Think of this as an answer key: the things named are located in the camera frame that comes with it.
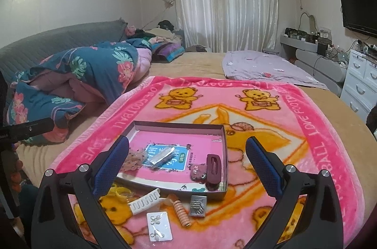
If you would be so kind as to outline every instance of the lavender blanket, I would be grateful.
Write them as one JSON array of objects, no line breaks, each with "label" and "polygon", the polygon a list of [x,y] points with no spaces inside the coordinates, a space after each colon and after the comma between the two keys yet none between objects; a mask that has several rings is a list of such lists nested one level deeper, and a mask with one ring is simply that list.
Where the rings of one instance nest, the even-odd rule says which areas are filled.
[{"label": "lavender blanket", "polygon": [[222,69],[229,79],[275,80],[328,90],[325,84],[289,61],[254,50],[227,52],[222,61]]}]

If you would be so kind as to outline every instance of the open shallow box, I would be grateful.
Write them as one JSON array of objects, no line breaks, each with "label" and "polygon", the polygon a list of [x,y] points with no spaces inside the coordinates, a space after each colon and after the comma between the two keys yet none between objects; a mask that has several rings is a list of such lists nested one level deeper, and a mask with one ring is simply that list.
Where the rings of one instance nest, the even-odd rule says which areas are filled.
[{"label": "open shallow box", "polygon": [[[222,125],[133,121],[123,135],[130,142],[130,150],[146,149],[148,158],[168,145],[174,145],[176,153],[157,170],[150,169],[145,161],[140,169],[120,171],[118,182],[140,189],[159,188],[163,194],[175,193],[179,197],[196,194],[221,200],[225,196],[228,153]],[[216,154],[221,160],[221,182],[215,191],[190,178],[189,166],[206,164],[208,154]]]}]

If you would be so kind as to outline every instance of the beige bedspread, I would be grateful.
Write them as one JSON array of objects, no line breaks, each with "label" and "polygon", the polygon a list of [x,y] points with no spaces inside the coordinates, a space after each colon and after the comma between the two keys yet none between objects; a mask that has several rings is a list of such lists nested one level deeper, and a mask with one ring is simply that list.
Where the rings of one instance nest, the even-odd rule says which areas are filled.
[{"label": "beige bedspread", "polygon": [[[184,53],[175,61],[153,63],[147,76],[196,76],[224,79],[221,61],[223,53]],[[302,87],[318,105],[338,132],[355,167],[363,187],[366,220],[377,202],[377,142],[363,121],[347,105],[330,91]],[[21,145],[17,152],[24,162],[24,170],[38,186],[44,171],[55,157],[86,130],[106,108],[100,108],[90,118],[76,117],[71,122],[73,130],[68,141],[42,147]]]}]

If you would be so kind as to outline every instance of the beige coil hair tie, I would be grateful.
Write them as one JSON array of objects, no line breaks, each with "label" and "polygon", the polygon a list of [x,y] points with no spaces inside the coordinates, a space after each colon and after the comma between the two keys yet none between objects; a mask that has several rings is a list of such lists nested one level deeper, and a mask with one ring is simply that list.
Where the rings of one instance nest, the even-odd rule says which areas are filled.
[{"label": "beige coil hair tie", "polygon": [[167,199],[165,200],[165,204],[170,206],[172,205],[174,207],[174,212],[180,220],[180,224],[182,225],[182,227],[191,226],[190,218],[187,215],[186,210],[183,207],[183,204],[176,195],[169,194],[167,196]]}]

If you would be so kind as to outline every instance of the black flat-screen tv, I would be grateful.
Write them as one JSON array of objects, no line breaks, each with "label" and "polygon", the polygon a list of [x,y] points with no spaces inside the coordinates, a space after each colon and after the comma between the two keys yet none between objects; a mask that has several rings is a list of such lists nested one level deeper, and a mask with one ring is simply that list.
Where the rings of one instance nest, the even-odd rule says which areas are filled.
[{"label": "black flat-screen tv", "polygon": [[341,0],[343,26],[377,37],[377,0]]}]

